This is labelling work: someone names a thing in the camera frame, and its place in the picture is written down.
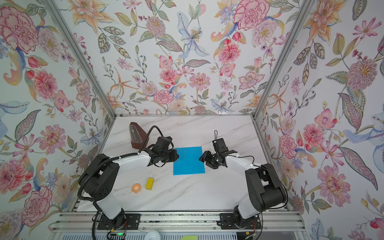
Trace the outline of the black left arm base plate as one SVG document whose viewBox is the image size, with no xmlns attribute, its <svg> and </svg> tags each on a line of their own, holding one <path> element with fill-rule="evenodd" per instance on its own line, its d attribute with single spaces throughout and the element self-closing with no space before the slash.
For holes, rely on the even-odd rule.
<svg viewBox="0 0 384 240">
<path fill-rule="evenodd" d="M 116 218 L 110 220 L 105 214 L 102 214 L 97 230 L 138 230 L 140 218 L 140 214 L 119 214 Z"/>
</svg>

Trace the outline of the blue square paper sheet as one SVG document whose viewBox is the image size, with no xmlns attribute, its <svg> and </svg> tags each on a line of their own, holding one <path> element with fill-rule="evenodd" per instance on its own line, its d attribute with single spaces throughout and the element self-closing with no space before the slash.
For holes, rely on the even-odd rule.
<svg viewBox="0 0 384 240">
<path fill-rule="evenodd" d="M 176 148 L 179 158 L 174 162 L 173 175 L 204 174 L 204 163 L 199 161 L 203 155 L 202 147 Z"/>
</svg>

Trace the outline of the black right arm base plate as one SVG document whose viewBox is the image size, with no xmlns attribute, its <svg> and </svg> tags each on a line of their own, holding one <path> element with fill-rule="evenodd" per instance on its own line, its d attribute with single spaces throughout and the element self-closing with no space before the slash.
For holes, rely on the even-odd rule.
<svg viewBox="0 0 384 240">
<path fill-rule="evenodd" d="M 238 213 L 219 214 L 217 225 L 222 230 L 260 230 L 262 222 L 258 215 L 243 219 Z"/>
</svg>

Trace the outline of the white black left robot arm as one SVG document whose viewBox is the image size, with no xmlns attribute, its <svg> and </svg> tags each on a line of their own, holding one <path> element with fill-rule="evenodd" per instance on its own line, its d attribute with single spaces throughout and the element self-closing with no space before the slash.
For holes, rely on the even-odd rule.
<svg viewBox="0 0 384 240">
<path fill-rule="evenodd" d="M 119 173 L 138 168 L 173 163 L 179 158 L 171 137 L 159 137 L 154 145 L 139 153 L 110 158 L 99 154 L 79 178 L 77 197 L 88 201 L 107 219 L 115 221 L 123 217 L 124 210 L 112 193 Z"/>
</svg>

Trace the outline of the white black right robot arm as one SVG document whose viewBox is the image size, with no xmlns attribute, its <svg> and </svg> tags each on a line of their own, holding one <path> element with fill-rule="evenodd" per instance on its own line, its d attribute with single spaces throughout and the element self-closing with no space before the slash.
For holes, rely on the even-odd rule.
<svg viewBox="0 0 384 240">
<path fill-rule="evenodd" d="M 213 170 L 230 168 L 246 178 L 248 197 L 234 208 L 236 220 L 248 220 L 288 202 L 288 192 L 271 164 L 256 166 L 254 157 L 229 150 L 223 138 L 214 140 L 213 148 L 213 153 L 205 151 L 199 161 Z"/>
</svg>

